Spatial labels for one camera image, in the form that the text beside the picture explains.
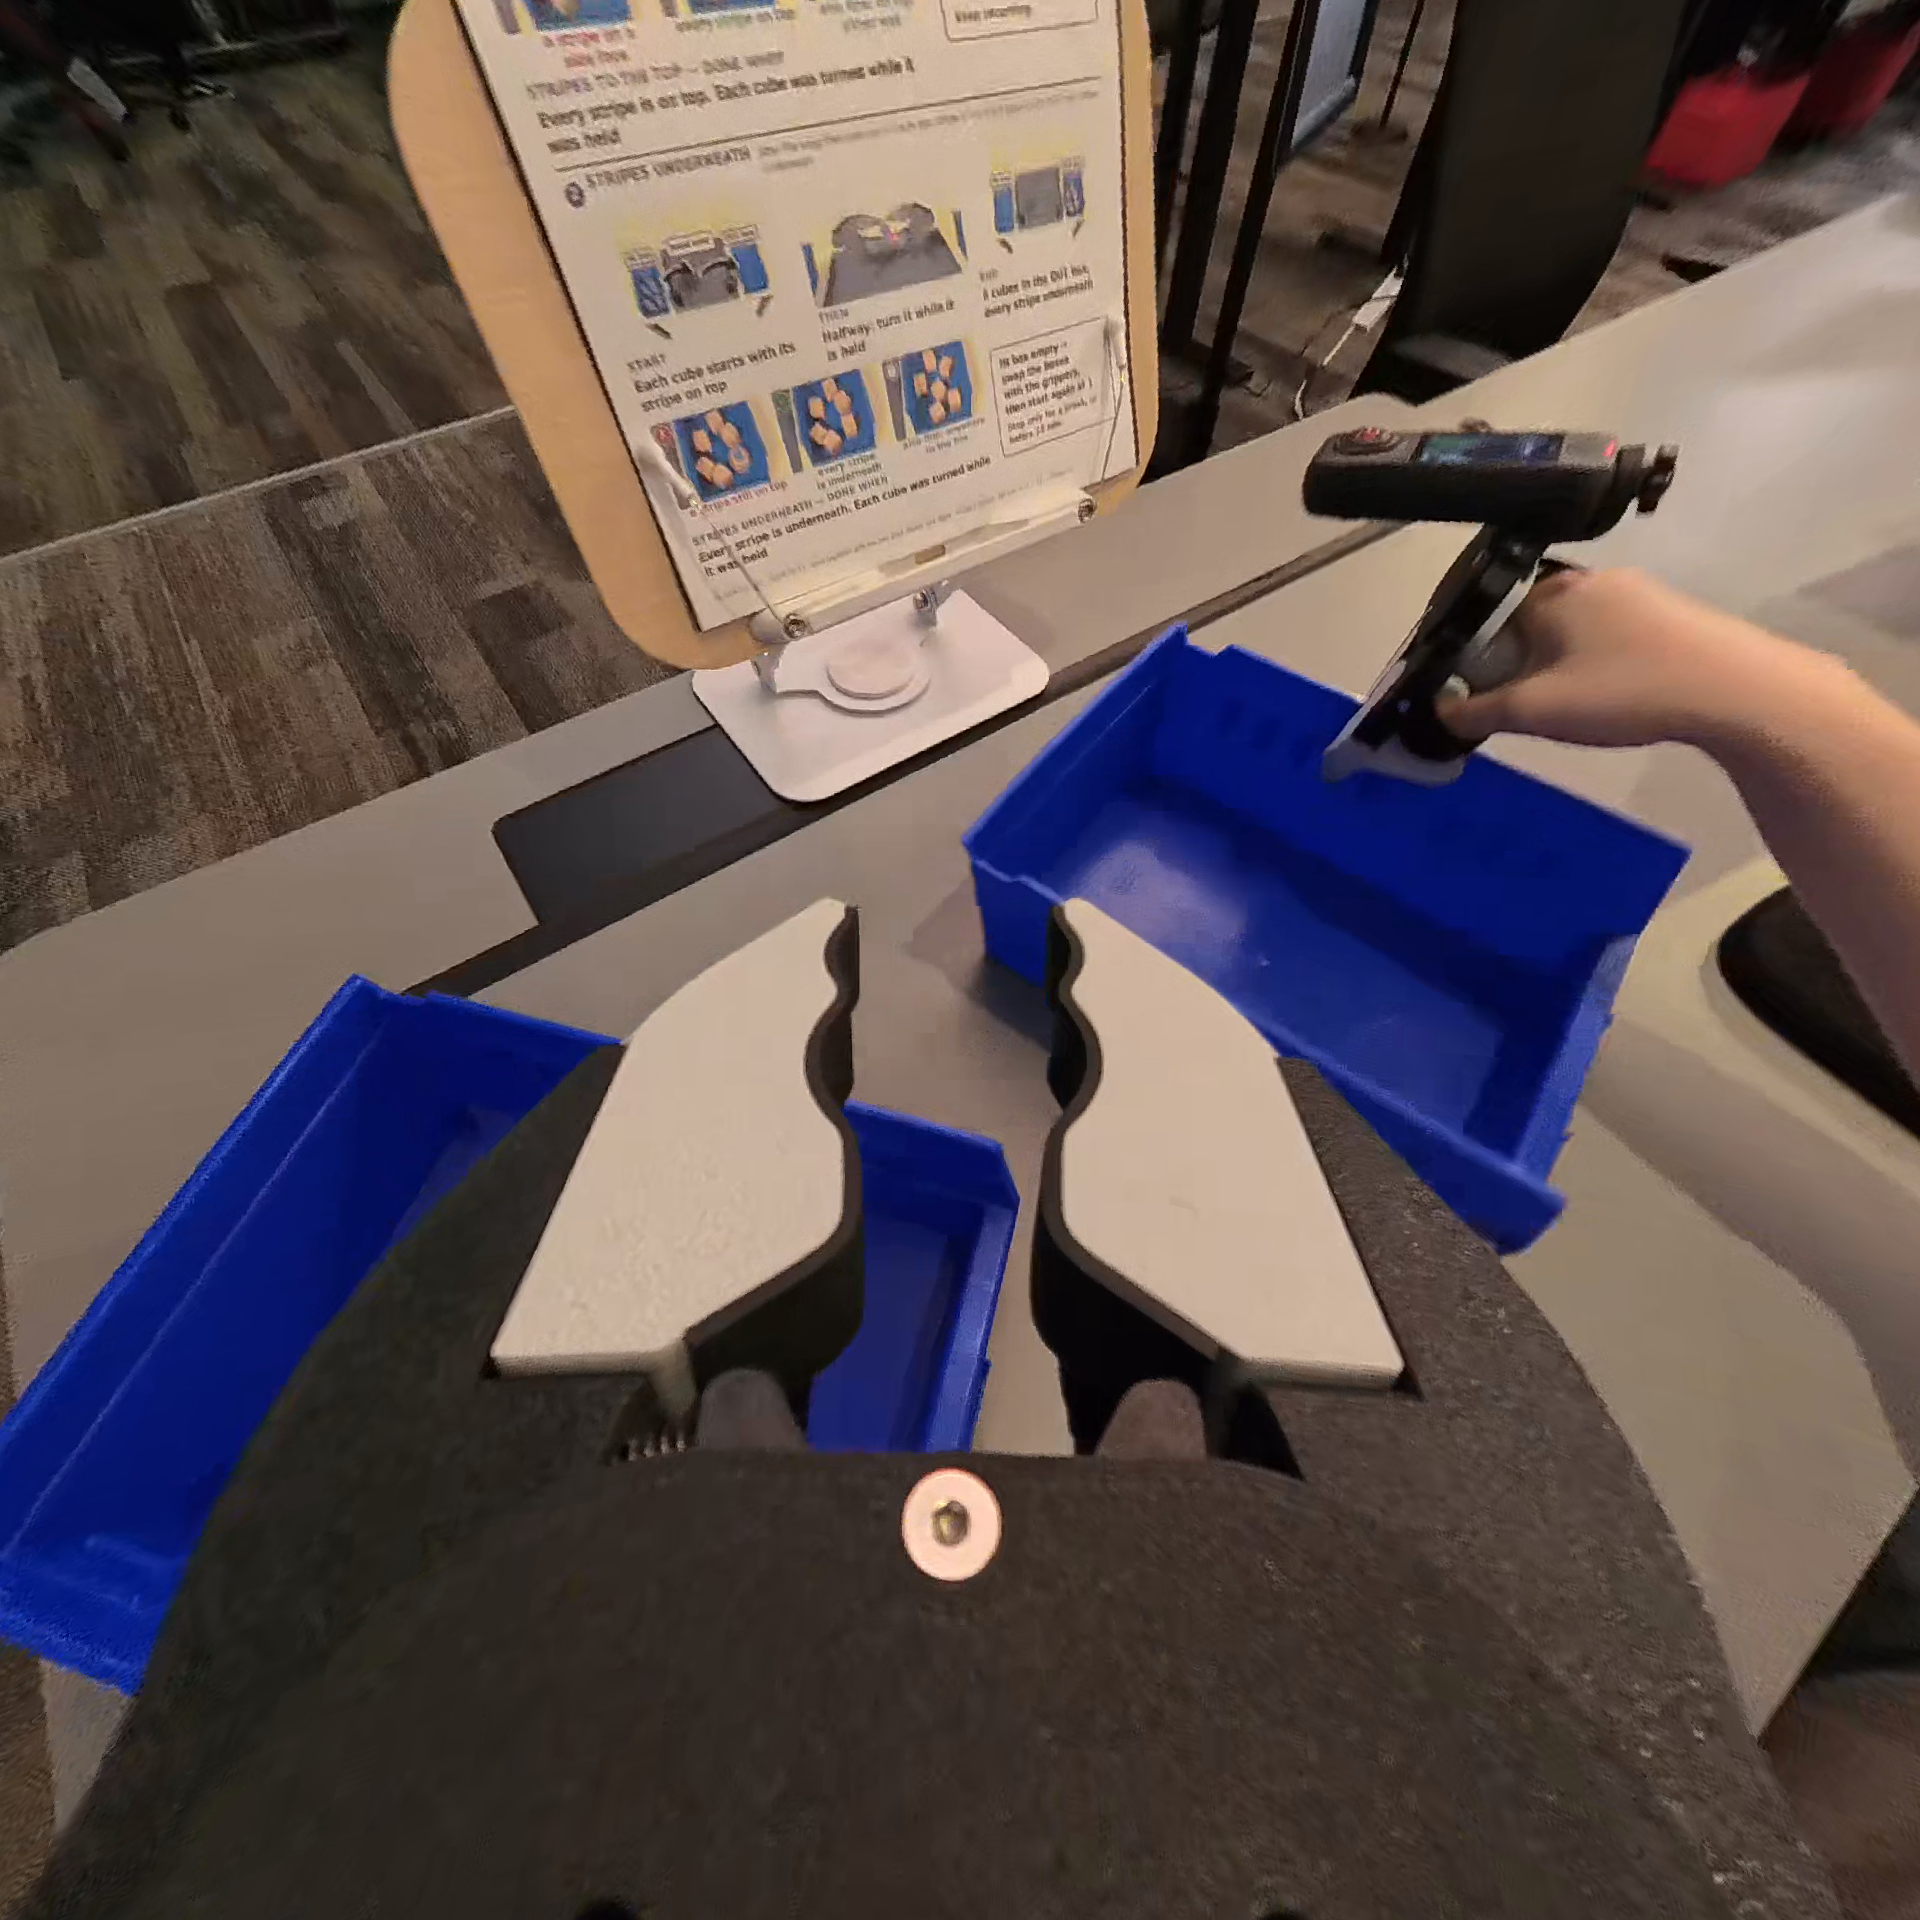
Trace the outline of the person's dark trousers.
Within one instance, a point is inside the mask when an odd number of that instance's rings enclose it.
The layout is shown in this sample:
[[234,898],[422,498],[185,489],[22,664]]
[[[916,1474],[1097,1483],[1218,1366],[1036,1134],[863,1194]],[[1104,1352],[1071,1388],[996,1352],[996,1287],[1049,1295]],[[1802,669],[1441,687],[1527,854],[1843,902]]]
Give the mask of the person's dark trousers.
[[1918,1625],[1818,1656],[1763,1750],[1845,1917],[1918,1917]]

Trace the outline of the red storage bin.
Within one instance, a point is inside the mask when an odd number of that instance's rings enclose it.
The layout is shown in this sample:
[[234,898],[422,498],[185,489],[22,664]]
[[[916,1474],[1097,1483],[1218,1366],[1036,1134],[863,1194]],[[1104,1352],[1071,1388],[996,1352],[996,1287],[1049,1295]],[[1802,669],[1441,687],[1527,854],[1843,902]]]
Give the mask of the red storage bin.
[[1849,17],[1821,47],[1783,129],[1783,146],[1862,133],[1918,58],[1918,7]]
[[1733,67],[1686,83],[1648,149],[1644,179],[1663,191],[1721,191],[1751,176],[1809,83],[1807,67]]

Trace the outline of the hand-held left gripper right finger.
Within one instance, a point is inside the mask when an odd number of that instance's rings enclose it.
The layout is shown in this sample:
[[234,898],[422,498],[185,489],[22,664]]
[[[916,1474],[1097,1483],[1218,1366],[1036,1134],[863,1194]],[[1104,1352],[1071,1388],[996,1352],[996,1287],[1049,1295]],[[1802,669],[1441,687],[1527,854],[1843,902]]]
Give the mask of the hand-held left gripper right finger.
[[1391,1404],[1406,1352],[1271,1044],[1090,900],[1047,925],[1054,1039],[1030,1310],[1072,1445],[1140,1387],[1208,1445],[1276,1399]]

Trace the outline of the black chair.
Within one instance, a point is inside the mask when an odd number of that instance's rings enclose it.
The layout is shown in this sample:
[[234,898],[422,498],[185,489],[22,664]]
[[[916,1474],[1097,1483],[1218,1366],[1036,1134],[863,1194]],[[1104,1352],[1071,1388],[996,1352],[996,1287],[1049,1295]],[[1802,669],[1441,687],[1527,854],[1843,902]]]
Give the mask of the black chair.
[[1459,5],[1352,394],[1411,406],[1556,347],[1607,274],[1686,5]]

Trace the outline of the person's right hand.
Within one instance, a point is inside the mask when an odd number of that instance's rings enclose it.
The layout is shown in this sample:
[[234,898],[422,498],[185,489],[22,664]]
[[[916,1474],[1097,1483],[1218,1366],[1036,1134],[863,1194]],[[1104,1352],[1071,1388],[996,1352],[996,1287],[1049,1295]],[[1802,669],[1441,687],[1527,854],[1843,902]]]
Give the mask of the person's right hand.
[[1783,663],[1763,630],[1620,567],[1543,577],[1489,653],[1511,675],[1444,693],[1444,730],[1588,749],[1712,740]]

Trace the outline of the white stand base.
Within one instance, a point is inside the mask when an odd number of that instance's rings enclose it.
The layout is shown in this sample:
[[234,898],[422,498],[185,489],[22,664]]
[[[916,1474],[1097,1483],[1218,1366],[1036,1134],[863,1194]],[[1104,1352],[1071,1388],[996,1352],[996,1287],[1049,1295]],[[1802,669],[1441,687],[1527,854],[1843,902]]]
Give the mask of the white stand base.
[[696,698],[767,790],[799,807],[1009,716],[1047,686],[1043,655],[949,585],[690,675]]

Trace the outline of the grey leaning panel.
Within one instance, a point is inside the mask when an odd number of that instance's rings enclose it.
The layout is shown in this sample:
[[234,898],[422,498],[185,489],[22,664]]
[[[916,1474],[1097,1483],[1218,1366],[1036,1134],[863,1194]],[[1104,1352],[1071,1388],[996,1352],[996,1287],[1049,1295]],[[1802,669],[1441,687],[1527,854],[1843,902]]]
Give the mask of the grey leaning panel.
[[1312,5],[1292,154],[1313,146],[1352,105],[1379,5]]

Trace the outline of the person's right forearm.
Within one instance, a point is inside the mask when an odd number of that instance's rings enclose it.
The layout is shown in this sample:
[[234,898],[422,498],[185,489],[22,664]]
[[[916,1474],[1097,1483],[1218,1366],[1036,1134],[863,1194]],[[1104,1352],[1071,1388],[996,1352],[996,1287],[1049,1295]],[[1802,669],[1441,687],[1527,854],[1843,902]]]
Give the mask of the person's right forearm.
[[1918,1069],[1918,720],[1845,663],[1763,637],[1714,761]]

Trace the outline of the blue plastic bin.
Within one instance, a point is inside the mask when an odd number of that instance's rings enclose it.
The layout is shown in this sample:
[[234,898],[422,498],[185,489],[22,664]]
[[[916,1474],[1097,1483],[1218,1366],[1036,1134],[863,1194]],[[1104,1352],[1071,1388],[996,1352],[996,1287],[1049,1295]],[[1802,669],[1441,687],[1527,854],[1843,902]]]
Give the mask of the blue plastic bin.
[[1688,847],[1523,769],[1449,785],[1325,746],[1355,701],[1169,630],[964,833],[984,948],[1047,977],[1090,900],[1309,1059],[1500,1255],[1551,1172],[1626,966]]
[[[313,1339],[608,1038],[348,977],[5,1418],[5,1640],[138,1691],[183,1568]],[[970,1452],[1016,1184],[991,1138],[849,1102],[867,1300],[819,1452]]]

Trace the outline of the black wrist rest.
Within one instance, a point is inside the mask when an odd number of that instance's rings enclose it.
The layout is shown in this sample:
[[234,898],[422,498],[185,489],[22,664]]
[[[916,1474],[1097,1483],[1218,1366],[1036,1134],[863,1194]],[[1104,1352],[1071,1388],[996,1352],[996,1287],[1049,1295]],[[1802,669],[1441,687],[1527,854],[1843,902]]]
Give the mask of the black wrist rest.
[[1714,967],[1763,1031],[1918,1138],[1915,1081],[1786,884],[1721,933]]

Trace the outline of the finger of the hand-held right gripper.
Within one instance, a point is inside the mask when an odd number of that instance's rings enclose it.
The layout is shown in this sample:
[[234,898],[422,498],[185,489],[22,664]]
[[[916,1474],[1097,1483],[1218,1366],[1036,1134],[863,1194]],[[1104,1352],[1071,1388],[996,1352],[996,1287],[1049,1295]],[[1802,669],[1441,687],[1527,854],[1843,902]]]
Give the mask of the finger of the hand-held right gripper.
[[1350,723],[1325,749],[1325,780],[1379,776],[1411,785],[1449,785],[1463,773],[1472,745],[1439,716],[1424,686],[1377,686]]

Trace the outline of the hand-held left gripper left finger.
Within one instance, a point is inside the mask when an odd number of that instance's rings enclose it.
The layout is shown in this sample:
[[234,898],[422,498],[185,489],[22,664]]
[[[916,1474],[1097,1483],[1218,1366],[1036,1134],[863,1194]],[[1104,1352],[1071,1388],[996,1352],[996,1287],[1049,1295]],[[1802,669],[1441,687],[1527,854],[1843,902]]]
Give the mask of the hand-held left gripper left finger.
[[641,1017],[491,1337],[496,1375],[637,1375],[685,1424],[722,1375],[760,1374],[807,1424],[867,1295],[858,974],[858,910],[815,900]]

